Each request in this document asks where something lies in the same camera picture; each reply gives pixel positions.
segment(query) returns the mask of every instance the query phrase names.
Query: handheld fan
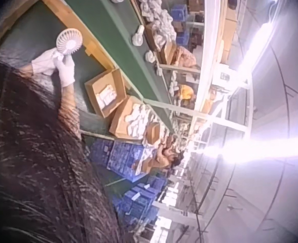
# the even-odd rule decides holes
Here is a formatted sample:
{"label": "handheld fan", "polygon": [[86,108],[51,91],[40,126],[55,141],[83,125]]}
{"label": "handheld fan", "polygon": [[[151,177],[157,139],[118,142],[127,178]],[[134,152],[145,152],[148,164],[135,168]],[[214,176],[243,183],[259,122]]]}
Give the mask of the handheld fan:
{"label": "handheld fan", "polygon": [[78,51],[82,44],[83,36],[79,30],[74,28],[65,29],[57,37],[57,51],[54,57],[62,60],[65,55],[71,55]]}

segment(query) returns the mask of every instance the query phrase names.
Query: white glove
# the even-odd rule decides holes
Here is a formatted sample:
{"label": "white glove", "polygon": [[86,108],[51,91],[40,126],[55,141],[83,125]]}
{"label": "white glove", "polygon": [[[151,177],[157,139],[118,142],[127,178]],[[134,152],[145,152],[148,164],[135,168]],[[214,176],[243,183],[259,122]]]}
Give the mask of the white glove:
{"label": "white glove", "polygon": [[56,68],[53,63],[53,54],[56,48],[52,48],[43,52],[40,56],[32,60],[33,73],[44,73],[47,75],[52,75],[54,69]]}
{"label": "white glove", "polygon": [[72,56],[65,56],[63,61],[54,58],[54,65],[58,68],[61,86],[67,87],[75,82],[75,63]]}

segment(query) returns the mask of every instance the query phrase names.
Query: gloved hand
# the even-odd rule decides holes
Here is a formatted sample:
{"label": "gloved hand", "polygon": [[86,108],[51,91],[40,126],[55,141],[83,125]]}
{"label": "gloved hand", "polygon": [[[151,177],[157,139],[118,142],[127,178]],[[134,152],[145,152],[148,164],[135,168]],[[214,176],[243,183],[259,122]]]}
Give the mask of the gloved hand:
{"label": "gloved hand", "polygon": [[61,61],[59,58],[54,58],[54,65],[58,68],[61,86],[67,87],[75,82],[75,63],[72,56],[65,56]]}
{"label": "gloved hand", "polygon": [[43,52],[40,56],[32,60],[33,73],[44,73],[46,75],[52,75],[56,68],[53,63],[53,54],[56,48],[52,48]]}

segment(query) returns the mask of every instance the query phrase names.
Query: white fan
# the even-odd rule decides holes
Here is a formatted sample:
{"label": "white fan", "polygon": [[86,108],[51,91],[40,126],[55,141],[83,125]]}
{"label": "white fan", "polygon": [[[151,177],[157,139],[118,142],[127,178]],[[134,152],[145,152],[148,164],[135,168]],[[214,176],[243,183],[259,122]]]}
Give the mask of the white fan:
{"label": "white fan", "polygon": [[71,55],[78,51],[82,44],[83,36],[79,30],[74,28],[65,29],[57,37],[57,51],[54,57],[62,60],[65,55]]}

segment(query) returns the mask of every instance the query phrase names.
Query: yellow shirt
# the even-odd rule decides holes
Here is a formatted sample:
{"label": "yellow shirt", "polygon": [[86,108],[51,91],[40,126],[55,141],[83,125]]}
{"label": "yellow shirt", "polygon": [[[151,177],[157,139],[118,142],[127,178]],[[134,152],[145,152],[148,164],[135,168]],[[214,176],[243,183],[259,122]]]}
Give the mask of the yellow shirt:
{"label": "yellow shirt", "polygon": [[194,90],[190,86],[180,85],[180,95],[183,100],[190,100],[193,94]]}

